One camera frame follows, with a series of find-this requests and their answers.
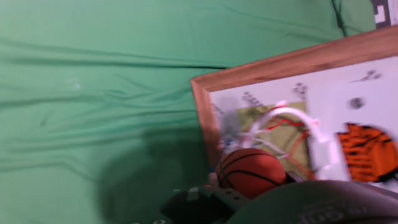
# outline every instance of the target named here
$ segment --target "black object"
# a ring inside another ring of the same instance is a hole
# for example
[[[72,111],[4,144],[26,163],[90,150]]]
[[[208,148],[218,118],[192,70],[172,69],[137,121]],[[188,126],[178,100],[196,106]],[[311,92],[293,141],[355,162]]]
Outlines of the black object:
[[[201,186],[171,198],[161,213],[173,224],[398,224],[398,194],[359,182],[303,181],[249,200],[233,189]]]

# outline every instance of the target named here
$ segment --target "wooden border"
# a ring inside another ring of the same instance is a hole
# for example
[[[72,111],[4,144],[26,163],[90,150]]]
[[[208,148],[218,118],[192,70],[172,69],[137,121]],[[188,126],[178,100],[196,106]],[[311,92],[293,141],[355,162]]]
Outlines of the wooden border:
[[[191,79],[209,164],[216,164],[220,133],[212,91],[267,82],[398,55],[398,26],[354,35]]]

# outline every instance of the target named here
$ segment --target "drawing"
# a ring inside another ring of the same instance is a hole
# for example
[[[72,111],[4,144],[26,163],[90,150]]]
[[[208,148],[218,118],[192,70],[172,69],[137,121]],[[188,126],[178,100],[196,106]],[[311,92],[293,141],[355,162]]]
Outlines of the drawing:
[[[381,77],[382,77],[381,73],[378,73],[376,70],[370,70],[370,71],[368,71],[368,74],[364,78],[362,78],[360,80],[355,80],[352,82],[363,82],[363,81],[368,81],[368,80],[376,80]]]
[[[297,83],[296,87],[293,89],[293,92],[302,100],[305,101],[306,92],[308,90],[308,86],[304,85],[303,83]]]
[[[364,106],[364,100],[362,98],[353,98],[349,101],[349,107],[354,110],[358,110]]]
[[[351,178],[359,182],[396,179],[398,153],[391,137],[372,126],[346,123],[348,131],[337,133]]]
[[[256,109],[261,115],[264,115],[275,105],[258,106]],[[305,111],[304,102],[289,103],[289,107],[297,108]],[[249,128],[253,125],[256,119],[253,119],[248,111],[252,108],[241,108],[238,109],[239,123],[241,131],[246,133]],[[276,157],[280,157],[280,162],[284,166],[286,171],[294,171],[304,179],[308,179],[308,173],[304,170],[311,170],[310,159],[308,155],[307,128],[301,123],[301,121],[292,114],[278,116],[267,124],[267,127],[272,131],[269,133],[261,133],[257,138],[267,138],[269,142],[282,150],[282,152],[271,149],[265,146],[261,142],[253,142],[253,146],[259,149],[263,149]],[[291,154],[289,157],[281,157],[285,153]]]

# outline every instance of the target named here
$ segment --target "red string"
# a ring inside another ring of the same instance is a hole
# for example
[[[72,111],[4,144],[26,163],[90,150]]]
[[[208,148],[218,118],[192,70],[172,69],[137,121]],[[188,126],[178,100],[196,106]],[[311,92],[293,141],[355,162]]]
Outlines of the red string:
[[[292,125],[292,126],[303,126],[304,125],[304,123],[296,123],[296,122],[293,122],[293,121],[291,121],[289,119],[280,119],[276,125],[268,127],[268,130],[277,128],[280,125],[282,125],[283,123],[287,123],[287,124]]]

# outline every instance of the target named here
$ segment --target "basketball seam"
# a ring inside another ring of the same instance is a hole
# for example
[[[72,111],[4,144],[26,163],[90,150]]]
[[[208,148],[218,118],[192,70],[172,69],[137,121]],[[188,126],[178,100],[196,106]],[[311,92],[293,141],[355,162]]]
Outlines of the basketball seam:
[[[240,159],[244,159],[244,158],[246,158],[246,157],[249,157],[249,156],[271,156],[271,157],[273,157],[273,158],[275,158],[275,159],[278,159],[278,158],[276,158],[275,156],[270,155],[270,154],[255,153],[255,154],[250,154],[250,155],[241,156],[241,157],[239,157],[239,158],[237,158],[237,159],[231,161],[229,164],[226,164],[225,166],[223,166],[223,169],[226,169],[226,168],[227,168],[229,165],[231,165],[232,163],[234,163],[234,162],[236,162],[236,161],[238,161],[238,160],[240,160]]]
[[[261,176],[261,175],[259,175],[259,174],[255,174],[255,173],[253,173],[253,172],[249,172],[249,171],[245,171],[245,170],[234,170],[234,171],[232,171],[232,172],[229,172],[226,176],[223,177],[223,179],[222,179],[221,182],[220,182],[220,185],[222,186],[222,184],[223,184],[225,178],[228,178],[228,176],[230,176],[230,175],[232,175],[232,174],[247,174],[247,175],[251,175],[251,176],[253,176],[253,177],[257,177],[257,178],[266,180],[266,181],[268,181],[268,182],[270,182],[270,183],[272,183],[272,184],[274,184],[274,185],[276,185],[276,186],[281,186],[281,185],[282,185],[282,184],[278,184],[277,182],[275,182],[275,181],[273,181],[273,180],[271,180],[271,179],[268,179],[267,177],[263,177],[263,176]]]

